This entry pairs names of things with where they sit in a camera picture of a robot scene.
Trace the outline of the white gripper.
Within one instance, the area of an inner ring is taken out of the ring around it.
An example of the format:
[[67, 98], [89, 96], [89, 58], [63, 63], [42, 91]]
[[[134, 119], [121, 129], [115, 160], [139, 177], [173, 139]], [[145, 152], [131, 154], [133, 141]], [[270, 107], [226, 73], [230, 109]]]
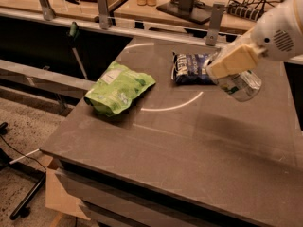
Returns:
[[221, 79], [253, 69], [262, 53], [271, 61], [303, 54], [303, 0], [286, 0], [268, 10], [254, 29], [210, 55], [206, 72], [213, 79]]

